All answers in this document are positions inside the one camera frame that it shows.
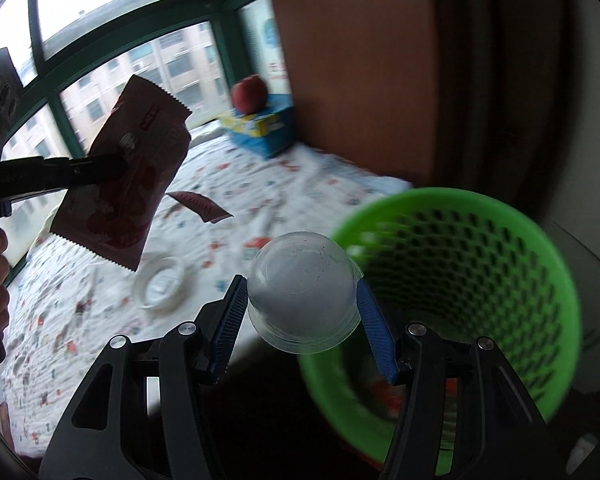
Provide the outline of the clear plastic cup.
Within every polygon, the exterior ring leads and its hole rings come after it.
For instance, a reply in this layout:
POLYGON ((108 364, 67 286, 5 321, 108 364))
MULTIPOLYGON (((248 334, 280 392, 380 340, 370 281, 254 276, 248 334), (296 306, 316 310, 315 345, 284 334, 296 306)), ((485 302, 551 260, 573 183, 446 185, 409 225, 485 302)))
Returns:
POLYGON ((356 285, 363 273, 329 237, 292 232, 254 258, 247 278, 250 321, 277 350, 321 353, 345 341, 361 322, 356 285))

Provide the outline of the white cartoon print bedsheet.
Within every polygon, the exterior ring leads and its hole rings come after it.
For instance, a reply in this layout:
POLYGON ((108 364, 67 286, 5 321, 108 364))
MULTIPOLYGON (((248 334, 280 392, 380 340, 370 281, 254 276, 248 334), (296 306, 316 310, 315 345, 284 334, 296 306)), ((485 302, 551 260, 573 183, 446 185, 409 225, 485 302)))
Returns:
POLYGON ((210 198, 227 212, 204 222, 171 195, 151 223, 143 257, 166 259, 151 278, 53 234, 40 238, 10 286, 0 408, 16 453, 41 457, 76 387, 114 335, 154 339, 220 299, 272 238, 332 235, 360 208, 406 191, 343 159, 296 144, 264 158, 227 136, 188 151, 171 188, 210 198))

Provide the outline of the green plastic mesh basket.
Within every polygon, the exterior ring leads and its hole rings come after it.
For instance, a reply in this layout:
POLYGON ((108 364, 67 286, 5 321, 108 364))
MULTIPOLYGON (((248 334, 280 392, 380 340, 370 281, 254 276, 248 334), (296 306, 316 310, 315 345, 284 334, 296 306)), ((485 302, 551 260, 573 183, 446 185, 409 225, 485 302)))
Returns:
POLYGON ((394 342, 379 373, 361 321, 302 356, 323 415, 386 479, 559 479, 550 419, 577 368, 576 288, 550 239, 498 200, 416 188, 334 235, 361 269, 394 342))

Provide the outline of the blue yellow tissue box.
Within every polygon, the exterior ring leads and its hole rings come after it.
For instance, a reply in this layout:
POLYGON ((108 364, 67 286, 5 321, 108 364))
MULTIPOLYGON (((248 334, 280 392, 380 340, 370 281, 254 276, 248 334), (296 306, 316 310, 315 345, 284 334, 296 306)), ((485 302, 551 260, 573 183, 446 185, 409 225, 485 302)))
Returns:
POLYGON ((296 140, 294 102, 289 94, 271 94, 264 110, 257 114, 239 114, 234 108, 220 116, 230 140, 266 159, 275 157, 296 140))

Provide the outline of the red snack wrapper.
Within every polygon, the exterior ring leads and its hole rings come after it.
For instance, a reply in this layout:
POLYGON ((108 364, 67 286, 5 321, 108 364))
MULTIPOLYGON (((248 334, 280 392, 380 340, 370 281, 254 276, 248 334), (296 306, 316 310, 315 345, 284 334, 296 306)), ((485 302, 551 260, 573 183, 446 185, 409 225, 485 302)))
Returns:
POLYGON ((158 84, 131 76, 86 156, 98 165, 94 181, 67 191, 50 232, 135 271, 188 152, 189 115, 158 84))

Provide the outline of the red apple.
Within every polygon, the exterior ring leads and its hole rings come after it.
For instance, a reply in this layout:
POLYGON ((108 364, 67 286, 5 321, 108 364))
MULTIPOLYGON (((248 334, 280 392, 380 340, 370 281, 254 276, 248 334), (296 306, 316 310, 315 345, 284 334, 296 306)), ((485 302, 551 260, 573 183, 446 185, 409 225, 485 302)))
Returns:
POLYGON ((257 114, 265 109, 268 102, 268 86, 259 75, 251 75, 234 84, 230 97, 238 113, 257 114))

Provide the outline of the green framed window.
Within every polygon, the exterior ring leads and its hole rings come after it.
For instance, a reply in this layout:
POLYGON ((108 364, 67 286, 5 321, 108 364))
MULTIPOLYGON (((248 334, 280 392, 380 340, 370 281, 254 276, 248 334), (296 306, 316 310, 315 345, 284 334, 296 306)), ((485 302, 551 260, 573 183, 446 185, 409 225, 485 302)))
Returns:
POLYGON ((181 99, 197 131, 230 88, 284 67, 271 0, 0 0, 0 49, 23 88, 3 154, 82 157, 128 79, 181 99))

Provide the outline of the white plastic lid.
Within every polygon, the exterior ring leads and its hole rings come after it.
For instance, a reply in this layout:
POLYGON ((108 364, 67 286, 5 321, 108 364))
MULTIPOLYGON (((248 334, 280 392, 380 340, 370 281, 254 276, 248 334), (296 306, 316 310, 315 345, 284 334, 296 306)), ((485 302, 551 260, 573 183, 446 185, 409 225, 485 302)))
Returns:
POLYGON ((190 295, 189 270, 181 258, 151 252, 137 270, 132 295, 140 310, 171 312, 190 295))

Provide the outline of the brown wooden headboard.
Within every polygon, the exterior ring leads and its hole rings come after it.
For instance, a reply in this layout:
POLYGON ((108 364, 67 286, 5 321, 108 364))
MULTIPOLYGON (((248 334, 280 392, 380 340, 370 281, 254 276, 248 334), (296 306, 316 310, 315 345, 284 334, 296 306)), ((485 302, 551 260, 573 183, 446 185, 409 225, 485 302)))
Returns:
POLYGON ((272 0, 302 138, 414 184, 434 170, 432 0, 272 0))

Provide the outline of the torn red wrapper piece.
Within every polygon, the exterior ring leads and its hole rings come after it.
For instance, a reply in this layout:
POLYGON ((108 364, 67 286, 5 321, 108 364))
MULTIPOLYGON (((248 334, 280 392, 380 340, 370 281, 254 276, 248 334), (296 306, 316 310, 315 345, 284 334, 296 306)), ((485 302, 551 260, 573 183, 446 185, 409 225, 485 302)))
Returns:
POLYGON ((210 198, 195 192, 174 191, 168 193, 168 196, 193 211, 204 223, 215 224, 233 217, 210 198))

